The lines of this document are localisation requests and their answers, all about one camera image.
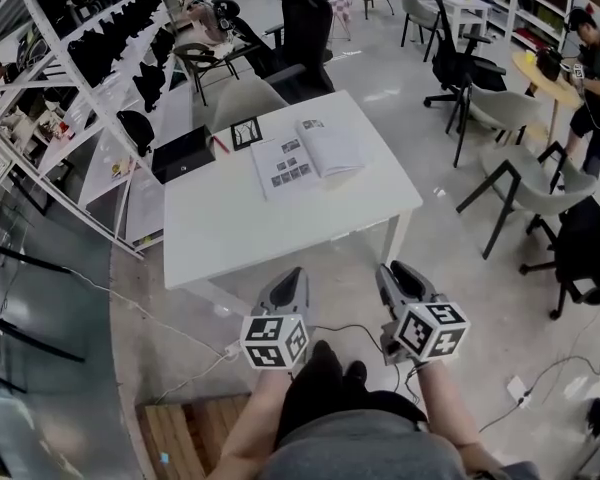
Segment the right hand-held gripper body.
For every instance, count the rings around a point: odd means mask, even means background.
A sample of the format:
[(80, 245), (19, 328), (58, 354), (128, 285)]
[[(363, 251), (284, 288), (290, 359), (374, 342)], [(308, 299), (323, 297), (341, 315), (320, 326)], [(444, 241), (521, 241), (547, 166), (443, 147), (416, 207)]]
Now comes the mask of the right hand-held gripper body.
[(454, 302), (400, 303), (393, 315), (380, 337), (386, 365), (452, 360), (471, 328), (468, 317)]

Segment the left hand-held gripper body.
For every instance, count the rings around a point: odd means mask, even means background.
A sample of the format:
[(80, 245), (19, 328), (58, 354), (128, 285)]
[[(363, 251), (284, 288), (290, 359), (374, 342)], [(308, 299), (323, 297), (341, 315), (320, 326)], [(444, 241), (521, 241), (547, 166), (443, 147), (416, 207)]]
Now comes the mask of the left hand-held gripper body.
[(255, 370), (291, 370), (309, 344), (308, 309), (254, 308), (242, 322), (241, 350)]

